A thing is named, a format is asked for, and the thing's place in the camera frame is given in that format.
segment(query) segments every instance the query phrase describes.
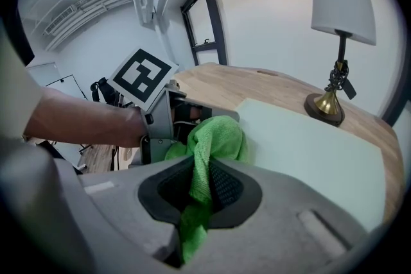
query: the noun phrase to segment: forearm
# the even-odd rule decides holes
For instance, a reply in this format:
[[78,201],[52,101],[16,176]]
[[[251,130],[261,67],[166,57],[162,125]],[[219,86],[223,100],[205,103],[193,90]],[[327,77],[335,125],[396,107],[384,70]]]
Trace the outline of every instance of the forearm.
[[43,88],[25,135],[73,144],[137,147],[146,134],[139,108],[118,108]]

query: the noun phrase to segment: lamp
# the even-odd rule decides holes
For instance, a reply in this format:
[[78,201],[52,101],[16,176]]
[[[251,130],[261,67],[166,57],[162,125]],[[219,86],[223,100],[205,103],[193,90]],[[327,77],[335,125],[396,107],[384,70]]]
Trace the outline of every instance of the lamp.
[[349,99],[356,92],[347,79],[348,62],[344,60],[345,43],[353,39],[376,45],[374,12],[371,0],[313,0],[311,28],[338,35],[340,47],[334,69],[329,76],[326,93],[310,94],[304,108],[310,117],[339,126],[344,120],[344,110],[337,99],[336,91],[344,90]]

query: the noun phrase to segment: wooden tabletop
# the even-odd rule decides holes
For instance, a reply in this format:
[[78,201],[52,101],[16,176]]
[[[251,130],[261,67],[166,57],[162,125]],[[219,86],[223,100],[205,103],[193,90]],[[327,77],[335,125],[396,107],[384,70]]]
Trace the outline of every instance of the wooden tabletop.
[[[177,73],[175,79],[187,97],[229,110],[234,110],[244,99],[252,98],[306,115],[306,96],[312,92],[324,92],[283,73],[213,63]],[[385,168],[386,221],[397,211],[405,186],[403,160],[396,134],[380,118],[348,102],[340,102],[345,111],[345,120],[340,129],[381,149]]]

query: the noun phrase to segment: microfiber cloth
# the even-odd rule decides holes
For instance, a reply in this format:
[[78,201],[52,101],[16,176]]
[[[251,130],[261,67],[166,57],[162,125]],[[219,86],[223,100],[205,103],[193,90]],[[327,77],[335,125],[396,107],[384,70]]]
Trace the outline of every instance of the microfiber cloth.
[[229,116],[211,117],[201,122],[188,135],[187,146],[178,142],[171,146],[166,160],[194,155],[191,201],[180,219],[182,257],[188,262],[207,236],[207,223],[213,214],[209,187],[209,158],[228,158],[249,163],[249,149],[244,132]]

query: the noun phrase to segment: white mat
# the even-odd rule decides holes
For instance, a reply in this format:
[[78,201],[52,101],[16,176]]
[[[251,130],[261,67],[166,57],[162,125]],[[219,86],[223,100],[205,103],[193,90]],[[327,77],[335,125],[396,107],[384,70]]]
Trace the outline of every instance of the white mat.
[[267,103],[246,99],[236,111],[255,166],[302,180],[367,231],[383,219],[381,150],[350,133]]

